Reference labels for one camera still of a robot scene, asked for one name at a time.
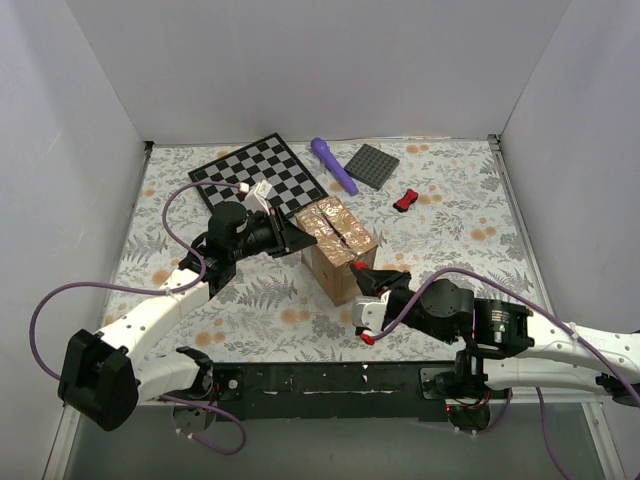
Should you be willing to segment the brown taped cardboard box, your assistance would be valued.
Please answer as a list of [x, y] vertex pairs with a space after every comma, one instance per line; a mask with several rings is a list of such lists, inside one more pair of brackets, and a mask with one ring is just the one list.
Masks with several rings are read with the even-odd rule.
[[295, 220], [317, 240], [303, 250], [303, 264], [335, 306], [350, 302], [360, 290], [349, 265], [373, 266], [378, 249], [375, 238], [335, 196], [308, 205], [295, 214]]

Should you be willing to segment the red black knife cap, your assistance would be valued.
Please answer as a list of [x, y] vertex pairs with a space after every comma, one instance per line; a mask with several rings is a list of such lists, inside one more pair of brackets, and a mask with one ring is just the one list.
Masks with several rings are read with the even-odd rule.
[[397, 200], [392, 207], [400, 213], [405, 213], [418, 200], [418, 198], [418, 192], [413, 189], [407, 189], [404, 195]]

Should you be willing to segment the red black utility knife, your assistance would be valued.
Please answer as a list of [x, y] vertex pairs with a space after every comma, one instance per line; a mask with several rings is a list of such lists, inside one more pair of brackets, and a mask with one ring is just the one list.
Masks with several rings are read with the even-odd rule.
[[365, 262], [353, 261], [350, 263], [350, 270], [353, 273], [356, 273], [357, 271], [361, 271], [361, 270], [367, 270], [368, 268], [369, 266]]

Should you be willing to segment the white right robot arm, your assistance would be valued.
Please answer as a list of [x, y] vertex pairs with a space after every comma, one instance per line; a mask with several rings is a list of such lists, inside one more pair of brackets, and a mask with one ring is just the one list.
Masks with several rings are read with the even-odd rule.
[[516, 387], [573, 389], [639, 404], [639, 335], [562, 322], [515, 293], [485, 299], [432, 275], [416, 291], [407, 271], [350, 266], [360, 296], [352, 321], [372, 345], [406, 326], [447, 344], [462, 342], [448, 370], [424, 379], [427, 392], [482, 399]]

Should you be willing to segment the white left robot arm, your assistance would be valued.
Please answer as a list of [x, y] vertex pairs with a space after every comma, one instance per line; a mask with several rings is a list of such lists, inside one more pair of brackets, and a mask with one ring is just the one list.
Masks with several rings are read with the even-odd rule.
[[119, 321], [71, 337], [59, 398], [112, 431], [140, 402], [173, 392], [189, 400], [213, 397], [214, 366], [206, 354], [179, 347], [155, 361], [146, 355], [233, 279], [237, 262], [262, 253], [287, 256], [316, 242], [278, 207], [251, 212], [238, 202], [216, 205], [207, 230], [192, 241], [162, 288]]

